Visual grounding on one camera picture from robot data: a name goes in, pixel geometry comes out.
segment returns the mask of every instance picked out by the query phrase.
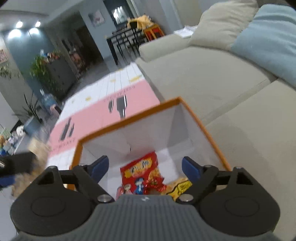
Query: sofa armrest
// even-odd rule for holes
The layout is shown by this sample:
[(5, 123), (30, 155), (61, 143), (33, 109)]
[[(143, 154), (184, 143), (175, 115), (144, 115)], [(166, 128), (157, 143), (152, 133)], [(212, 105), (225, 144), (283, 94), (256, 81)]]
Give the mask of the sofa armrest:
[(145, 43), (139, 47), (141, 58), (149, 62), (161, 56), (182, 50), (188, 47), (189, 39), (183, 39), (176, 34), (166, 35)]

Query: black dining table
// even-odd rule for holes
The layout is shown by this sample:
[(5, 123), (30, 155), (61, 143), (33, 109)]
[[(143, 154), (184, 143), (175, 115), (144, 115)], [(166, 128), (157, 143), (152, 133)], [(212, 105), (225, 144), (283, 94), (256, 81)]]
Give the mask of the black dining table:
[(124, 34), (123, 38), (129, 38), (131, 36), (135, 36), (135, 38), (136, 38), (136, 34), (140, 33), (142, 30), (141, 29), (135, 29), (135, 30), (136, 31), (133, 32), (132, 28), (124, 28), (124, 29), (122, 29), (120, 31), (117, 31), (117, 32), (113, 33), (110, 37), (107, 38), (107, 43), (108, 43), (108, 46), (110, 48), (110, 51), (112, 53), (112, 56), (113, 56), (113, 59), (114, 59), (116, 65), (118, 65), (118, 57), (117, 57), (117, 54), (116, 54), (116, 51), (115, 51), (115, 48), (114, 48), (114, 44), (117, 43), (116, 37), (118, 35), (120, 35), (120, 37), (122, 38), (122, 34)]

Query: table leg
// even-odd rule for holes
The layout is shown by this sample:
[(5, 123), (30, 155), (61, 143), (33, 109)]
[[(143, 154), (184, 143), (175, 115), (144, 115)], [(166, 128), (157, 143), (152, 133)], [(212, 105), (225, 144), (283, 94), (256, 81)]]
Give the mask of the table leg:
[(111, 54), (113, 56), (113, 59), (115, 61), (115, 64), (118, 65), (118, 57), (116, 55), (116, 52), (115, 52), (115, 49), (114, 49), (114, 45), (112, 44), (112, 40), (111, 39), (107, 39), (107, 43), (109, 45), (109, 48), (110, 48), (110, 51), (111, 51)]

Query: pillow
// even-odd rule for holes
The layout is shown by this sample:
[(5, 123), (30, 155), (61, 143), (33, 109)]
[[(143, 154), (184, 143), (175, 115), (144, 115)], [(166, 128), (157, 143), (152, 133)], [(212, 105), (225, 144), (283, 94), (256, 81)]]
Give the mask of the pillow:
[(290, 6), (285, 0), (257, 0), (259, 7), (262, 7), (264, 4), (278, 4)]
[(263, 5), (231, 51), (296, 87), (296, 11), (289, 6)]
[(200, 19), (190, 45), (229, 50), (258, 11), (256, 0), (230, 0), (212, 5)]

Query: dining table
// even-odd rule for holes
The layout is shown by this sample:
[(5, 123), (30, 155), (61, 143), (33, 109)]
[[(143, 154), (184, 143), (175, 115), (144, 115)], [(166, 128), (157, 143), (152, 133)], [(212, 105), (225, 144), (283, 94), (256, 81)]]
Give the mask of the dining table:
[(113, 33), (111, 36), (107, 37), (107, 43), (108, 43), (108, 46), (110, 48), (110, 51), (112, 53), (112, 56), (113, 56), (113, 59), (114, 59), (116, 65), (118, 65), (118, 57), (117, 57), (117, 54), (116, 54), (116, 51), (115, 51), (115, 48), (114, 48), (114, 44), (118, 43), (118, 40), (119, 40), (118, 36), (120, 36), (121, 39), (129, 38), (131, 36), (134, 36), (136, 38), (136, 35), (138, 33), (142, 32), (141, 29), (134, 28), (134, 30), (135, 31), (133, 31), (132, 28), (127, 27), (127, 28), (121, 29), (121, 30)]

